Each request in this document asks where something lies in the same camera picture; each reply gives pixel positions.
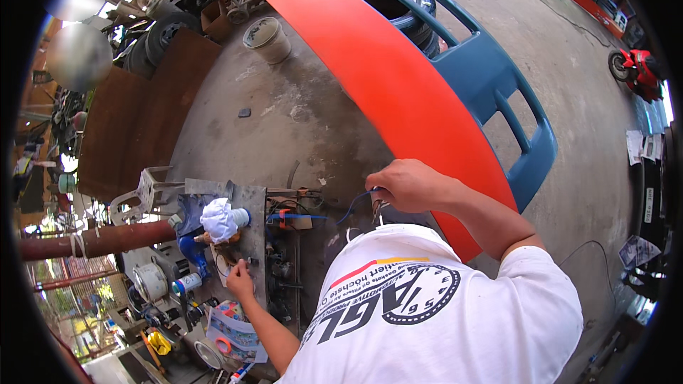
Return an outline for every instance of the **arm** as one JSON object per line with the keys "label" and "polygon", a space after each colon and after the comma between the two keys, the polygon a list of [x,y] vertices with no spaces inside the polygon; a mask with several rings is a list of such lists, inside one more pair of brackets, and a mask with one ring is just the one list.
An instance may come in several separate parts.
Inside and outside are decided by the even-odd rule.
{"label": "arm", "polygon": [[369,175],[365,188],[381,187],[379,197],[408,213],[439,210],[465,226],[489,256],[502,260],[520,246],[545,249],[534,226],[516,211],[416,159],[397,159]]}
{"label": "arm", "polygon": [[299,340],[256,301],[252,277],[244,260],[239,260],[232,268],[227,276],[226,285],[237,297],[244,314],[252,322],[256,335],[261,339],[275,369],[280,375],[284,375],[298,350]]}

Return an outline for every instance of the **hand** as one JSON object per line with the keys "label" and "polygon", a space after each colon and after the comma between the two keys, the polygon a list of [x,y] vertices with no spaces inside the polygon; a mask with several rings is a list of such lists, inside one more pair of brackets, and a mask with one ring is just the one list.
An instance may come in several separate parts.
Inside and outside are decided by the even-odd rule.
{"label": "hand", "polygon": [[438,173],[417,159],[396,159],[380,172],[368,175],[365,189],[381,187],[376,192],[383,201],[407,213],[441,210],[462,184],[455,178]]}
{"label": "hand", "polygon": [[237,265],[230,270],[230,274],[226,278],[226,286],[240,303],[244,303],[244,300],[250,297],[253,298],[254,285],[247,269],[247,262],[243,258],[240,258]]}

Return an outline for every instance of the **scooter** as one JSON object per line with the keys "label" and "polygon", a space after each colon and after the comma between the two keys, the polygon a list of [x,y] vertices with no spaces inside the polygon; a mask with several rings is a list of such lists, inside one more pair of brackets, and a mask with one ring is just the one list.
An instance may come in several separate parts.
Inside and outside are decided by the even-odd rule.
{"label": "scooter", "polygon": [[607,61],[612,76],[648,103],[662,99],[662,78],[659,64],[649,51],[613,50]]}

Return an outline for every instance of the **tube of sealant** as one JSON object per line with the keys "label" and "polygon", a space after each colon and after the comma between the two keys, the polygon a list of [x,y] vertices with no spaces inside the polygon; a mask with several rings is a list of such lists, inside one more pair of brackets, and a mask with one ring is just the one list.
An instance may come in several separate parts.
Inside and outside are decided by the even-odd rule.
{"label": "tube of sealant", "polygon": [[242,365],[242,368],[239,368],[231,377],[230,377],[230,384],[237,384],[240,381],[242,381],[242,378],[244,378],[244,375],[249,372],[250,369],[252,369],[252,366],[254,366],[253,363],[245,363]]}

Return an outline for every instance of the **white cloth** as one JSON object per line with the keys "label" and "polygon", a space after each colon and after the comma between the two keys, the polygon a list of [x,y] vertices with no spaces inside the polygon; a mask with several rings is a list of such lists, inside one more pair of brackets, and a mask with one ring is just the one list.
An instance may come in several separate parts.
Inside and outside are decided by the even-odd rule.
{"label": "white cloth", "polygon": [[389,224],[352,240],[278,383],[552,383],[578,344],[581,304],[538,247],[498,278],[433,230]]}
{"label": "white cloth", "polygon": [[237,233],[237,224],[227,201],[227,198],[214,199],[201,211],[200,224],[213,243],[226,241]]}

